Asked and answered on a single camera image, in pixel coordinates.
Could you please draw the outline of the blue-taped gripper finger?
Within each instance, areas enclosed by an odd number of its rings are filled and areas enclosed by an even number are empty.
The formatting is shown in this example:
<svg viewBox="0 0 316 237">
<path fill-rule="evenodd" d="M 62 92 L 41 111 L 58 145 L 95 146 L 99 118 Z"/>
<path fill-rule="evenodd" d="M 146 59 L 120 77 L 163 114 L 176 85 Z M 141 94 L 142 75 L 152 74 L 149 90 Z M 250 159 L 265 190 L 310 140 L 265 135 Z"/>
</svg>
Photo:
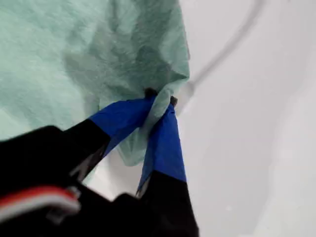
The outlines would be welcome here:
<svg viewBox="0 0 316 237">
<path fill-rule="evenodd" d="M 64 162 L 69 175 L 83 180 L 113 148 L 144 124 L 156 96 L 154 89 L 147 88 L 144 98 L 114 102 L 64 130 L 75 149 Z"/>
<path fill-rule="evenodd" d="M 138 187 L 140 201 L 155 215 L 156 237 L 197 237 L 172 98 L 153 127 Z"/>
</svg>

